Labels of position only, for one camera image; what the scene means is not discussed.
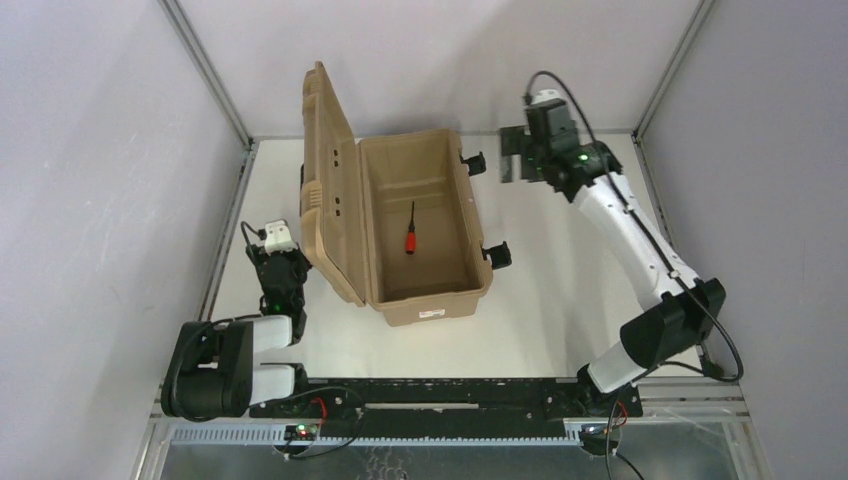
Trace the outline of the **red handled screwdriver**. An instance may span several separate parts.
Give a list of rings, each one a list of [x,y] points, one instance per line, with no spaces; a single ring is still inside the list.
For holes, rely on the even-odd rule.
[[[404,251],[407,255],[414,255],[417,249],[417,236],[415,226],[415,202],[411,203],[410,218],[405,238]]]

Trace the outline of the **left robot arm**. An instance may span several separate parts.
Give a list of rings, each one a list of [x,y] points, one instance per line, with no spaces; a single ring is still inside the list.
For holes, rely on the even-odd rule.
[[[246,251],[262,290],[259,311],[181,326],[160,394],[169,417],[194,422],[236,418],[252,405],[294,391],[296,367],[258,366],[256,357],[302,339],[304,284],[311,265],[296,246],[270,252],[250,245]]]

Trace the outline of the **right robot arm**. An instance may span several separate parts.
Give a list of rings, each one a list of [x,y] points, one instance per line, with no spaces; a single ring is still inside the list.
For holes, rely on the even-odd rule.
[[[726,292],[719,280],[701,279],[646,219],[609,147],[581,142],[558,92],[524,101],[526,126],[499,131],[502,157],[520,156],[523,179],[546,182],[606,237],[642,309],[578,373],[594,392],[610,394],[705,340]]]

